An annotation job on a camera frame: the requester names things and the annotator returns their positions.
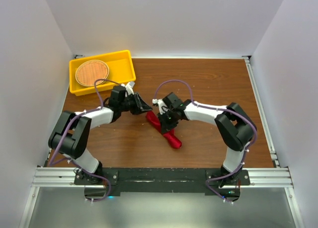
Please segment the red cloth napkin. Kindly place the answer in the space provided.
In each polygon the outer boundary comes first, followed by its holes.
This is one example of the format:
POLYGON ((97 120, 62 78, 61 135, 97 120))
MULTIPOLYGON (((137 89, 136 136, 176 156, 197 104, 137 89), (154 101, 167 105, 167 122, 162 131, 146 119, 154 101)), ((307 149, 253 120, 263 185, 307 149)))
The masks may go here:
POLYGON ((146 120, 167 140, 168 144, 173 149, 180 149, 182 147, 182 142, 175 136, 174 129, 165 133, 161 132, 159 119, 153 111, 148 111, 146 113, 146 120))

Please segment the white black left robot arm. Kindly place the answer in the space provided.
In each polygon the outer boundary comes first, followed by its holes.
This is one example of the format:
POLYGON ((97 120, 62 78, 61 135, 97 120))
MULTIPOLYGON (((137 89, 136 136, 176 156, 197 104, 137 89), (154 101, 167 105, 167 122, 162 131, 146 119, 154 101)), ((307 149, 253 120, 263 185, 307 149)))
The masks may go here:
POLYGON ((55 158, 60 153, 77 166, 80 177, 91 184, 105 183, 102 163, 87 148, 90 130, 114 123, 123 112, 140 115, 149 111, 152 111, 151 106, 133 91, 133 87, 122 84, 114 86, 110 96, 102 99, 95 109, 62 112, 48 140, 49 148, 54 150, 49 165, 59 163, 55 158))

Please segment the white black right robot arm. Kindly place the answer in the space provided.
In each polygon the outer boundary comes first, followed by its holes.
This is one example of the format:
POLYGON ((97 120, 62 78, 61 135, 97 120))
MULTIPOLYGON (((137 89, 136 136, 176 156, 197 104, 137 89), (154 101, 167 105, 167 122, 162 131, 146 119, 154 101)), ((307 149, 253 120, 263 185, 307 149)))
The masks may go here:
POLYGON ((171 92, 162 99, 153 99, 159 108, 158 119, 161 133, 174 129, 179 121, 200 121, 218 128, 227 146, 226 157, 221 166, 221 175, 211 177, 207 182, 222 180, 232 185, 239 179, 249 147, 257 137, 257 127, 237 103, 228 106, 214 106, 188 99, 182 101, 171 92))

